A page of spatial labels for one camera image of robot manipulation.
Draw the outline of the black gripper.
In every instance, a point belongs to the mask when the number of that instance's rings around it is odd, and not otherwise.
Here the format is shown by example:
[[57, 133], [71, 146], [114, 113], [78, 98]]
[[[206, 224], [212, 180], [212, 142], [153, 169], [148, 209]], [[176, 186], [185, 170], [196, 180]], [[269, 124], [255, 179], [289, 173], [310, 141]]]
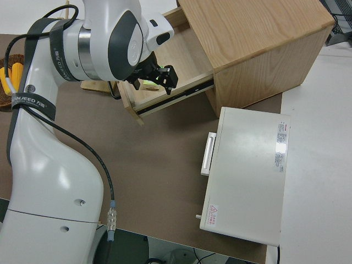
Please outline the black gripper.
[[132, 82], [131, 84], [135, 90], [138, 91], [141, 85], [139, 79], [150, 81], [158, 80], [159, 84], [164, 87], [167, 95], [171, 94], [178, 83], [178, 76], [174, 67], [167, 65], [161, 68], [157, 63], [154, 52], [136, 66], [132, 74], [127, 78], [127, 81]]

